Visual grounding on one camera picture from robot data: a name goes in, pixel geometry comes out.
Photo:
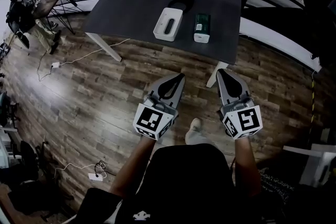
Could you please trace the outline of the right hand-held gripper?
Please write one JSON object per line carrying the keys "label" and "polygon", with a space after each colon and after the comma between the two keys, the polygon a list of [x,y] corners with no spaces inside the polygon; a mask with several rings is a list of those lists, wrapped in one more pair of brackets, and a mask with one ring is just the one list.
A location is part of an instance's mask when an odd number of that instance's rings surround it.
{"label": "right hand-held gripper", "polygon": [[250,97],[246,82],[231,71],[216,73],[218,94],[222,102],[220,121],[232,139],[254,135],[263,128],[260,107]]}

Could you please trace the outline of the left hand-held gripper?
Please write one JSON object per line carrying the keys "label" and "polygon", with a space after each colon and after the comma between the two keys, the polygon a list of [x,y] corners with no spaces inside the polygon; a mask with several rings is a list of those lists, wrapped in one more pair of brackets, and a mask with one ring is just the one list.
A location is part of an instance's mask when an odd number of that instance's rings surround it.
{"label": "left hand-held gripper", "polygon": [[177,106],[185,86],[185,74],[169,75],[156,80],[149,88],[149,95],[139,103],[133,127],[137,133],[158,141],[174,124]]}

